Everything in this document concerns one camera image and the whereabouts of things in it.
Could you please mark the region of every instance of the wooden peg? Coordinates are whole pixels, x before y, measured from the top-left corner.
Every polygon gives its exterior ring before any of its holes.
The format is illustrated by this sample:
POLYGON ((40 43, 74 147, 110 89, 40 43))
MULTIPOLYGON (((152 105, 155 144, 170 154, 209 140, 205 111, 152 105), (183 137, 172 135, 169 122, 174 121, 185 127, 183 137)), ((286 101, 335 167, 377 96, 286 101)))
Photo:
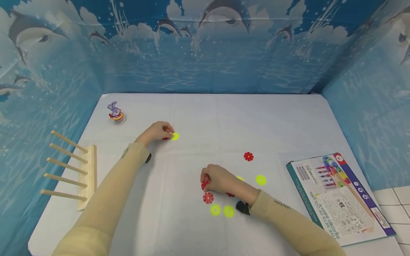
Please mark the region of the wooden peg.
POLYGON ((66 179, 66 178, 63 178, 63 177, 60 177, 60 176, 55 176, 55 175, 52 175, 50 173, 45 173, 44 177, 47 177, 47 178, 50 178, 50 179, 55 179, 57 181, 70 183, 70 184, 77 185, 77 186, 80 186, 80 187, 83 187, 83 188, 86 188, 88 186, 87 184, 84 184, 84 183, 81 183, 81 182, 78 182, 78 181, 74 181, 74 180, 71 180, 71 179, 66 179))
POLYGON ((77 199, 80 201, 87 201, 86 197, 79 197, 77 195, 71 195, 71 194, 66 194, 66 193, 61 193, 61 192, 56 192, 56 191, 51 191, 51 190, 44 190, 42 189, 40 191, 40 194, 43 195, 55 195, 57 197, 65 197, 65 198, 71 198, 71 199, 77 199))
POLYGON ((56 136, 56 137, 58 137, 58 138, 60 138, 60 139, 62 139, 62 140, 64 140, 65 142, 68 142, 69 144, 73 145, 74 147, 78 148, 79 150, 83 151, 84 153, 88 153, 88 150, 87 150, 87 149, 85 149, 85 148, 81 147, 80 145, 78 145, 77 143, 75 143, 75 142, 73 142, 73 141, 67 139, 66 137, 62 136, 62 135, 59 134, 58 132, 52 130, 52 131, 51 131, 51 134, 54 135, 54 136, 56 136))
POLYGON ((76 168, 76 167, 74 167, 74 166, 70 166, 70 165, 68 165, 68 164, 66 164, 66 163, 57 161, 57 160, 52 159, 52 158, 50 158, 50 157, 48 157, 48 158, 46 159, 46 161, 47 161, 47 162, 50 162, 50 163, 55 163, 56 165, 62 166, 62 167, 64 167, 64 168, 68 168, 68 169, 70 169, 70 170, 76 171, 76 172, 81 173, 81 174, 84 174, 84 175, 87 175, 87 174, 88 174, 88 172, 86 172, 86 171, 83 171, 83 170, 81 170, 81 169, 78 169, 78 168, 76 168))
POLYGON ((52 148, 54 148, 54 149, 57 149, 57 150, 60 151, 61 153, 66 154, 66 155, 69 155, 69 156, 71 156, 71 157, 77 159, 78 161, 81 161, 81 162, 83 162, 83 163, 88 163, 87 160, 85 160, 85 159, 83 159, 83 158, 81 158, 81 157, 79 157, 79 156, 77 156, 77 155, 75 155, 75 154, 73 154, 73 153, 71 153, 71 152, 65 150, 65 149, 62 149, 62 148, 60 148, 59 146, 54 145, 53 143, 50 143, 50 147, 52 147, 52 148))

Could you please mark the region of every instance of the beige sleeve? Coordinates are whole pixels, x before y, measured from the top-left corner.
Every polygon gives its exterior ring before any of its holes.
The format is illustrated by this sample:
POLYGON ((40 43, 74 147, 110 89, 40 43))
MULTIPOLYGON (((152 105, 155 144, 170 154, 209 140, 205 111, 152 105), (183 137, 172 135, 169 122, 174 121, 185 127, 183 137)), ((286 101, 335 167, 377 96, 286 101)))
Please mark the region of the beige sleeve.
POLYGON ((345 256, 339 243, 314 222, 260 191, 250 214, 274 226, 302 256, 345 256))
POLYGON ((149 156, 131 143, 106 175, 74 227, 61 239, 53 256, 107 256, 128 195, 141 165, 149 156))

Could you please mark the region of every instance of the white tile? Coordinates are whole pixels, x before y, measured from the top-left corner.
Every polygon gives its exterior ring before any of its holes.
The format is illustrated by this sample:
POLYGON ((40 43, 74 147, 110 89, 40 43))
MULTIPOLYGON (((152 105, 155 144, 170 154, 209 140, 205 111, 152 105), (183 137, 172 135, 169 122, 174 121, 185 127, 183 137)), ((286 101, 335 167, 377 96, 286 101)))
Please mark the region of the white tile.
POLYGON ((404 209, 406 210, 407 214, 410 216, 410 204, 408 205, 403 205, 404 209))
POLYGON ((394 188, 401 204, 410 204, 410 186, 394 188))
POLYGON ((390 223, 410 224, 410 217, 402 205, 381 205, 380 210, 390 223))
POLYGON ((410 256, 410 245, 399 244, 404 256, 410 256))
POLYGON ((397 233, 396 239, 399 243, 410 244, 410 225, 408 224, 391 224, 397 233))
POLYGON ((373 191, 376 201, 381 205, 398 205, 399 199, 392 188, 373 191))

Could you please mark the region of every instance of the toy box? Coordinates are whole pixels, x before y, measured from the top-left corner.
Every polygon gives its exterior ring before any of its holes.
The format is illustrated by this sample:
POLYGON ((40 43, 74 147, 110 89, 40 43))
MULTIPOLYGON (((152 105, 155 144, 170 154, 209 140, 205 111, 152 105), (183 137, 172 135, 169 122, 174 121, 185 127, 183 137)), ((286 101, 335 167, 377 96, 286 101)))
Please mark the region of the toy box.
POLYGON ((341 154, 286 165, 310 218, 341 246, 396 235, 341 154))

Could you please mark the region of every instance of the dolphin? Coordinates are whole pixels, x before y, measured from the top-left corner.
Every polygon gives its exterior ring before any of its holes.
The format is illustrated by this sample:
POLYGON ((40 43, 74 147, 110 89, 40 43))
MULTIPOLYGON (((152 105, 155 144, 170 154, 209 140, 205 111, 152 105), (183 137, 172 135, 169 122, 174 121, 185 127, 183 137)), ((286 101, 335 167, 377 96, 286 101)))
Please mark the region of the dolphin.
POLYGON ((231 25, 237 20, 240 20, 249 34, 249 30, 251 29, 251 18, 249 16, 248 8, 246 8, 240 0, 213 0, 202 15, 199 27, 201 27, 202 23, 206 22, 206 19, 210 15, 226 17, 226 22, 231 25))
POLYGON ((291 43, 291 42, 293 41, 293 29, 292 29, 292 25, 289 25, 289 26, 287 26, 287 27, 282 28, 281 30, 279 30, 279 31, 275 34, 275 36, 274 36, 273 38, 279 36, 281 33, 283 34, 284 38, 289 41, 289 43, 291 43))
POLYGON ((181 32, 184 32, 184 34, 186 34, 187 36, 192 37, 192 34, 191 34, 191 32, 189 31, 188 27, 183 27, 183 28, 181 29, 181 32))
POLYGON ((108 39, 105 36, 101 35, 97 31, 94 31, 90 34, 90 40, 93 39, 93 38, 96 38, 96 39, 100 40, 103 44, 108 44, 110 46, 114 46, 110 41, 108 41, 108 39))
POLYGON ((157 33, 159 32, 159 29, 161 27, 168 29, 169 31, 171 31, 172 34, 177 34, 182 38, 181 31, 179 30, 177 25, 175 25, 175 23, 172 20, 170 20, 168 17, 166 19, 158 21, 157 30, 156 30, 157 33))
POLYGON ((403 10, 401 10, 401 12, 399 12, 398 14, 391 17, 388 21, 386 21, 386 23, 389 23, 390 21, 392 21, 395 18, 399 17, 401 14, 410 14, 410 6, 404 8, 403 10))
POLYGON ((16 47, 24 64, 26 64, 24 57, 27 53, 23 53, 23 50, 20 48, 21 42, 40 37, 40 42, 45 42, 48 40, 48 35, 51 33, 67 38, 61 28, 45 19, 21 14, 14 9, 10 9, 10 12, 16 17, 16 19, 9 28, 9 38, 16 47))
POLYGON ((12 93, 16 93, 18 96, 21 96, 21 90, 21 87, 13 84, 0 84, 0 96, 5 95, 8 97, 12 93))
POLYGON ((410 45, 407 47, 406 54, 404 55, 403 60, 400 62, 400 66, 410 59, 410 45))
POLYGON ((28 81, 32 81, 30 77, 25 77, 23 75, 17 75, 16 78, 14 79, 14 84, 18 83, 27 83, 28 81))

